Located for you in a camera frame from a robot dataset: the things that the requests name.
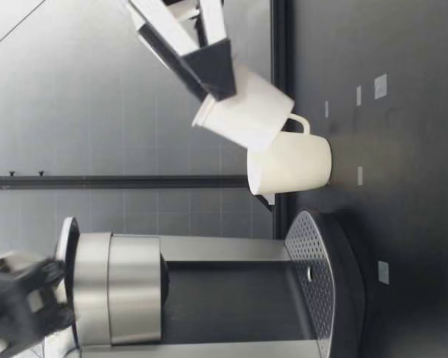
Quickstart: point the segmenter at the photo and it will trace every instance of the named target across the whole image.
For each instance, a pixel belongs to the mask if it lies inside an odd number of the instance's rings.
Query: silver cylinder
[[[81,234],[74,301],[81,346],[161,338],[161,250],[157,237]]]
[[[111,343],[161,339],[159,238],[113,236],[108,285]]]
[[[75,258],[73,301],[80,345],[109,345],[108,260],[111,233],[83,233]]]

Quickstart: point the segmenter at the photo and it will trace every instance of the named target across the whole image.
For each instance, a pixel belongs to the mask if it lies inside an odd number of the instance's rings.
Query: gray tiled wall
[[[242,148],[191,128],[199,102],[140,43],[126,2],[48,1],[1,43],[0,175],[245,173]],[[225,20],[234,57],[269,78],[270,1],[227,0]]]
[[[270,212],[246,189],[0,192],[0,254],[51,254],[63,220],[81,231],[269,239]]]
[[[38,1],[0,5],[0,36]],[[0,45],[0,175],[245,174],[246,153],[137,39],[126,0],[47,1]],[[270,77],[270,1],[226,0],[235,58]],[[83,231],[270,237],[245,189],[0,191],[0,253],[50,254]]]

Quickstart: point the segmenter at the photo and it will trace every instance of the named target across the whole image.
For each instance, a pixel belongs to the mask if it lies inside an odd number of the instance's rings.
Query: white cup
[[[217,102],[208,95],[193,121],[244,148],[269,147],[284,127],[293,100],[245,66],[234,65],[237,94]]]
[[[280,132],[265,151],[247,151],[247,177],[254,195],[315,189],[329,182],[329,142],[311,135],[307,119],[294,114],[289,118],[302,123],[304,133]]]

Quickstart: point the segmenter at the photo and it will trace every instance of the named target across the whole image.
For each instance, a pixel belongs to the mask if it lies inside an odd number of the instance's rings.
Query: black table surface
[[[289,195],[289,219],[315,209],[346,231],[367,285],[363,356],[448,357],[448,0],[293,0],[287,16],[294,113],[333,156],[328,186]]]

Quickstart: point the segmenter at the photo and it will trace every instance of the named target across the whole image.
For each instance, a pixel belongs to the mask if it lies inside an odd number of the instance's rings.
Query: mug handle
[[[289,114],[289,118],[293,119],[294,121],[299,122],[303,128],[304,128],[304,134],[310,134],[311,133],[311,124],[308,122],[307,119],[305,119],[304,117],[301,117],[297,114]]]

